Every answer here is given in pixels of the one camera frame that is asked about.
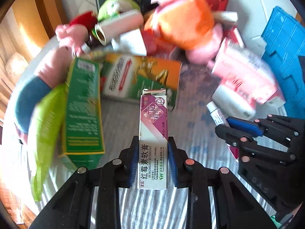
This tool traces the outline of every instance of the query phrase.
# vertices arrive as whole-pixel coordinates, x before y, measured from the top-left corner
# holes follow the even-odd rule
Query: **stuffed toy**
[[[67,79],[72,49],[64,46],[50,51],[39,63],[34,76],[18,89],[15,104],[15,126],[19,138],[27,144],[32,112],[52,89]]]
[[[93,11],[85,12],[72,19],[69,24],[58,25],[55,29],[59,46],[68,46],[76,56],[82,53],[81,46],[88,40],[89,34],[97,23]]]
[[[206,0],[151,0],[159,6],[144,30],[152,30],[155,42],[174,44],[186,51],[191,63],[207,64],[219,50],[222,26],[215,26]]]
[[[100,7],[97,19],[100,22],[132,9],[141,11],[139,4],[134,0],[106,0]]]

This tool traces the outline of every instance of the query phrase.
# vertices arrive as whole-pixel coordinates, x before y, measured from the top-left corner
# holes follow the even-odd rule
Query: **brown bottle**
[[[89,53],[101,45],[102,43],[90,31],[89,39],[81,46],[81,49],[83,50],[84,53]]]

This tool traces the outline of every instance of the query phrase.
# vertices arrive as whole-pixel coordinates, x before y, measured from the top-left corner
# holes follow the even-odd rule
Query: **green plastic bag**
[[[36,105],[28,135],[29,153],[35,158],[31,190],[35,201],[41,200],[42,187],[53,161],[58,133],[66,108],[66,84],[60,84]]]

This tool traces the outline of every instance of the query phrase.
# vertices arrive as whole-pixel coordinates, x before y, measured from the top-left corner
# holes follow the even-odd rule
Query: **blue cloth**
[[[23,133],[29,132],[34,107],[52,89],[39,77],[34,76],[20,89],[15,105],[16,126]]]

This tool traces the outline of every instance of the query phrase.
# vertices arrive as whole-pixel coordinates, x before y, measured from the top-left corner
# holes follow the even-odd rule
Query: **barcode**
[[[94,64],[91,64],[91,63],[88,63],[88,62],[85,62],[85,61],[82,61],[82,60],[79,60],[79,61],[78,61],[77,67],[78,67],[79,69],[82,69],[82,70],[95,72],[95,66],[94,66]]]

